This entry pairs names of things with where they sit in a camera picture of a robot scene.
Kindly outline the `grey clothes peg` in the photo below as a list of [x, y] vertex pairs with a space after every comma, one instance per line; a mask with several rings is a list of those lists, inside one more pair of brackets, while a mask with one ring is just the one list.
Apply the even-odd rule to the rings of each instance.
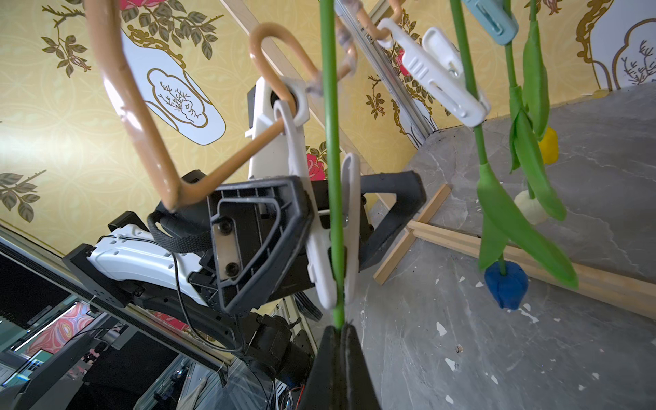
[[[312, 186], [304, 143], [305, 135], [302, 114], [292, 116], [290, 104], [278, 100], [273, 105], [274, 116], [284, 123], [284, 135], [289, 152], [289, 171], [302, 181], [302, 187], [310, 198], [313, 221], [306, 242], [309, 258], [309, 278], [317, 289], [319, 300], [326, 309], [344, 307], [350, 303], [355, 292], [355, 275], [359, 268], [360, 241], [360, 157], [346, 155], [340, 163], [340, 175], [337, 178], [341, 189], [342, 205], [331, 209], [321, 208], [316, 199], [319, 192]], [[331, 253], [342, 248], [343, 284], [338, 285], [333, 268], [336, 263], [331, 260]]]

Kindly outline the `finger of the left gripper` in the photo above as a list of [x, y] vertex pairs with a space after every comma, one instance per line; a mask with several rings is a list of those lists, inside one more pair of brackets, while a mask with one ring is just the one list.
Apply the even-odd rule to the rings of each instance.
[[389, 193], [396, 196], [396, 202], [387, 215], [360, 245], [360, 270], [364, 270], [380, 263], [400, 232], [423, 207], [426, 194], [421, 177], [413, 171], [365, 175], [360, 181], [362, 194]]
[[208, 197], [216, 268], [211, 307], [243, 314], [312, 288], [312, 204], [297, 176], [220, 186]]

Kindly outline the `pink artificial tulip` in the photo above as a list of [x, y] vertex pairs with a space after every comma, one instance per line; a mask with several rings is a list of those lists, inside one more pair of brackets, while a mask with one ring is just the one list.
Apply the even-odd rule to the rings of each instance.
[[332, 310], [335, 327], [340, 331], [345, 323], [342, 186], [340, 179], [340, 147], [338, 124], [338, 74], [334, 3], [321, 0], [320, 28], [325, 130], [328, 164], [328, 191], [331, 234], [331, 266], [336, 282], [338, 301]]

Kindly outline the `wooden clothes rack frame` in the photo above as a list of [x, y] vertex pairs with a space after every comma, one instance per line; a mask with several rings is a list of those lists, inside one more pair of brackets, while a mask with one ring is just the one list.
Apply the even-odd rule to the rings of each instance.
[[[479, 97], [480, 92], [475, 91], [475, 75], [469, 41], [466, 32], [466, 23], [463, 17], [463, 10], [460, 1], [450, 1], [452, 14], [455, 23], [459, 46], [464, 46], [464, 72], [466, 77], [466, 89], [473, 97]], [[407, 227], [413, 229], [413, 233], [404, 233], [399, 243], [392, 251], [389, 251], [388, 257], [379, 264], [378, 271], [374, 274], [374, 279], [380, 284], [391, 276], [392, 271], [396, 268], [405, 253], [412, 246], [414, 239], [410, 237], [419, 237], [430, 243], [440, 245], [444, 248], [454, 250], [467, 256], [479, 255], [481, 238], [473, 237], [464, 233], [451, 231], [446, 228], [435, 227], [418, 220], [410, 220]], [[615, 273], [592, 268], [573, 263], [577, 277], [578, 287], [572, 289], [562, 285], [560, 281], [549, 274], [542, 268], [537, 261], [533, 259], [524, 250], [507, 246], [504, 251], [505, 261], [515, 262], [523, 268], [528, 278], [535, 278], [552, 285], [558, 285], [563, 288], [569, 288], [578, 294], [591, 297], [595, 300], [608, 303], [630, 312], [640, 314], [655, 320], [655, 284], [644, 282], [621, 276]]]

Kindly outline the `blue artificial tulip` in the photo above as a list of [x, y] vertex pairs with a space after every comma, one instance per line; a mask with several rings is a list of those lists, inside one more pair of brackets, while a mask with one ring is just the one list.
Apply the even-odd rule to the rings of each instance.
[[478, 199], [483, 211], [483, 236], [478, 266], [490, 294], [502, 309], [518, 309], [528, 290], [523, 268], [505, 261], [509, 243], [517, 244], [562, 285], [576, 289], [577, 273], [570, 259], [532, 225], [497, 179], [487, 157], [482, 124], [473, 127], [479, 162]]

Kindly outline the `white clothes peg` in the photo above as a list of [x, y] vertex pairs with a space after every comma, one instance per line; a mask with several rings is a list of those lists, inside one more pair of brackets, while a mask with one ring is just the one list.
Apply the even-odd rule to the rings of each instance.
[[466, 77], [457, 49], [444, 32], [430, 27], [417, 44], [390, 18], [379, 22], [379, 30], [387, 29], [392, 39], [381, 40], [386, 49], [393, 43], [404, 50], [401, 64], [433, 98], [452, 116], [469, 128], [482, 124], [490, 112], [490, 103], [483, 92], [479, 97], [466, 89]]

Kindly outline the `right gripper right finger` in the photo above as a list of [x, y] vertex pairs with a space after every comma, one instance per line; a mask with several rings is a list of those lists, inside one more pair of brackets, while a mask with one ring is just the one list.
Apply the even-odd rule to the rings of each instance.
[[345, 324], [340, 336], [341, 409], [380, 409], [357, 331]]

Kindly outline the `yellow artificial tulip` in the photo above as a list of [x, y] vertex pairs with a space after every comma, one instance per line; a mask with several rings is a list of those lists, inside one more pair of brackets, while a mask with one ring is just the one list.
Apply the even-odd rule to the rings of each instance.
[[551, 165], [558, 161], [559, 146], [557, 132], [548, 126], [551, 106], [548, 94], [548, 74], [543, 62], [537, 21], [537, 5], [538, 1], [529, 1], [530, 25], [523, 51], [523, 94], [543, 163]]

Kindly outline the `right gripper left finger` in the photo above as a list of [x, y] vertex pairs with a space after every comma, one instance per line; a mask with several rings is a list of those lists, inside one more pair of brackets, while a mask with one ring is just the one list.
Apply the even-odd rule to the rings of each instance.
[[342, 409], [343, 372], [340, 332], [328, 326], [307, 379], [298, 409]]

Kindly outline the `teal clothes peg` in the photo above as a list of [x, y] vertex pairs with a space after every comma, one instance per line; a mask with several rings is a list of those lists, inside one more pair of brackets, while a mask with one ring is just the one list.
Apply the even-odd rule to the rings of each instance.
[[462, 3], [497, 44], [511, 43], [519, 32], [516, 19], [504, 10], [502, 1], [463, 0]]

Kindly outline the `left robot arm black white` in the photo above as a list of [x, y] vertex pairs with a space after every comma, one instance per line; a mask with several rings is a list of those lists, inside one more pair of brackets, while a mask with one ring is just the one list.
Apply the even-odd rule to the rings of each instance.
[[80, 244], [63, 261], [95, 297], [181, 320], [248, 366], [290, 387], [302, 384], [314, 356], [279, 316], [262, 305], [312, 287], [306, 246], [312, 223], [329, 225], [328, 184], [302, 192], [299, 177], [220, 187], [147, 220], [126, 212], [97, 244]]

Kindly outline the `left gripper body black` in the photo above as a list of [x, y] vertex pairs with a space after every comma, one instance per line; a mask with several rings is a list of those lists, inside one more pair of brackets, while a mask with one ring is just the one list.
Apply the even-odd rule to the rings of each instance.
[[157, 244], [177, 254], [195, 253], [201, 256], [201, 265], [209, 272], [208, 278], [193, 278], [191, 285], [199, 291], [206, 304], [208, 304], [207, 297], [216, 289], [216, 268], [208, 210], [209, 196], [199, 203], [183, 207], [176, 212], [169, 212], [163, 205], [158, 205], [147, 219], [148, 228]]

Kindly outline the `white artificial tulip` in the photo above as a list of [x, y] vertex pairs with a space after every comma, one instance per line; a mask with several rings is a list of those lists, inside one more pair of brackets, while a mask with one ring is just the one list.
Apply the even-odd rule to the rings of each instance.
[[527, 184], [527, 189], [517, 194], [514, 203], [532, 225], [541, 224], [549, 218], [558, 221], [565, 220], [567, 210], [551, 185], [538, 141], [532, 131], [531, 121], [524, 103], [524, 84], [520, 85], [517, 81], [513, 44], [505, 45], [504, 49], [512, 120], [509, 135], [511, 170], [522, 169]]

